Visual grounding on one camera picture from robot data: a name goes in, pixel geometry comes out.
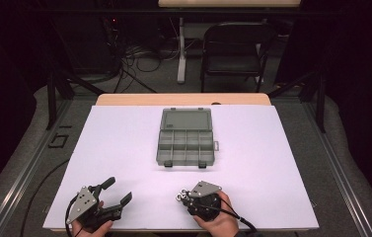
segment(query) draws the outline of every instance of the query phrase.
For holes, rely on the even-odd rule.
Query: white tabletop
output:
[[[298,7],[300,0],[159,0],[160,7]]]
[[[63,229],[66,207],[81,187],[115,177],[101,193],[105,207],[133,194],[116,230],[201,230],[176,201],[201,180],[221,186],[238,214],[260,230],[318,228],[275,107],[177,106],[198,107],[211,109],[220,148],[206,169],[158,166],[162,110],[169,107],[92,107],[43,227]]]

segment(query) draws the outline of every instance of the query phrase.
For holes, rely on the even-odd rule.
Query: black curtain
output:
[[[34,92],[47,73],[26,20],[10,1],[0,1],[0,174],[32,121]]]
[[[346,7],[349,17],[338,21],[295,22],[275,82],[314,70],[332,39],[340,40],[325,71],[327,95],[338,104],[349,151],[372,187],[372,0],[304,0],[301,6],[307,11]]]
[[[372,187],[372,1],[348,33],[327,91],[338,104],[350,153]]]
[[[117,8],[122,9],[156,9],[158,0],[118,0]],[[133,16],[119,18],[124,35],[135,43],[158,51],[161,46],[160,24],[158,18]]]

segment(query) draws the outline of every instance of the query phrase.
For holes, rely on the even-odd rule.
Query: black chair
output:
[[[201,92],[206,75],[254,77],[259,92],[268,49],[276,36],[274,27],[266,23],[231,22],[209,28],[203,40]]]

